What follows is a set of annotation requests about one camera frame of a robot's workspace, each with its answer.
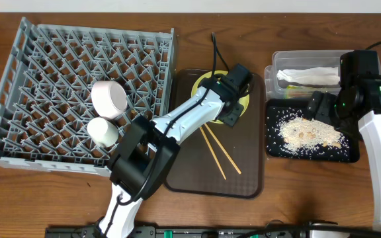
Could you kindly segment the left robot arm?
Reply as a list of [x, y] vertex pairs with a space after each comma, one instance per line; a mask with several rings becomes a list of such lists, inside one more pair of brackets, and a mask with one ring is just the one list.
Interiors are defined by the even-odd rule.
[[127, 237], [141, 203], [163, 183], [180, 144], [212, 120], [233, 126], [250, 82], [230, 74], [204, 78], [195, 94], [173, 111], [148, 120], [137, 117], [108, 160], [112, 197], [99, 222], [100, 237]]

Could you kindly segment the green snack wrapper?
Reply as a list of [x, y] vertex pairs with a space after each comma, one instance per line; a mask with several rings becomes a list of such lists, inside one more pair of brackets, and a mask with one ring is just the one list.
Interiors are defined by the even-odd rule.
[[287, 86], [287, 88], [285, 88], [284, 98], [285, 99], [310, 98], [315, 91], [338, 95], [340, 88], [325, 88], [325, 87], [313, 88], [313, 87], [289, 85]]

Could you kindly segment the pile of rice and nuts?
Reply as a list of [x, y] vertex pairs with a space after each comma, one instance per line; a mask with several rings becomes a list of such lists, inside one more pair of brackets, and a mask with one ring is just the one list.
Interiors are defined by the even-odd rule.
[[303, 147], [313, 149], [315, 145], [340, 147], [344, 136], [333, 126], [317, 120], [307, 120], [303, 116], [281, 125], [280, 135], [293, 152]]

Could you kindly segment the white plastic wrapper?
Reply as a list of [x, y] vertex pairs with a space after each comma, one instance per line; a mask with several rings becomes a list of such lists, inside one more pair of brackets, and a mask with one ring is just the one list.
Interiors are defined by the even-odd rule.
[[300, 85], [337, 85], [340, 82], [338, 67], [314, 67], [309, 69], [284, 69], [276, 73], [278, 80]]

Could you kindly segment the white paper cup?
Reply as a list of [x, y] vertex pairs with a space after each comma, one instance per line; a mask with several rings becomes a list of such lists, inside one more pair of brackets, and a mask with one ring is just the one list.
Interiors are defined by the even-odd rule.
[[117, 127], [101, 117], [94, 118], [88, 123], [87, 132], [95, 144], [100, 147], [114, 145], [119, 137]]

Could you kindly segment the pink bowl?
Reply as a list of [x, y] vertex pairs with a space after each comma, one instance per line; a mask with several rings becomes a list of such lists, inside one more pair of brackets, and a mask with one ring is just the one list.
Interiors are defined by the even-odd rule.
[[127, 94], [116, 81], [97, 81], [91, 89], [91, 100], [100, 117], [115, 119], [126, 111]]

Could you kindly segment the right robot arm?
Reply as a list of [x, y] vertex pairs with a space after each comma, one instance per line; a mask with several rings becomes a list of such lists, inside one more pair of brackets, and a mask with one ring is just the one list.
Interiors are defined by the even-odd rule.
[[340, 57], [340, 91], [315, 91], [304, 117], [333, 126], [364, 142], [374, 197], [373, 228], [381, 231], [381, 67], [372, 50], [354, 50]]

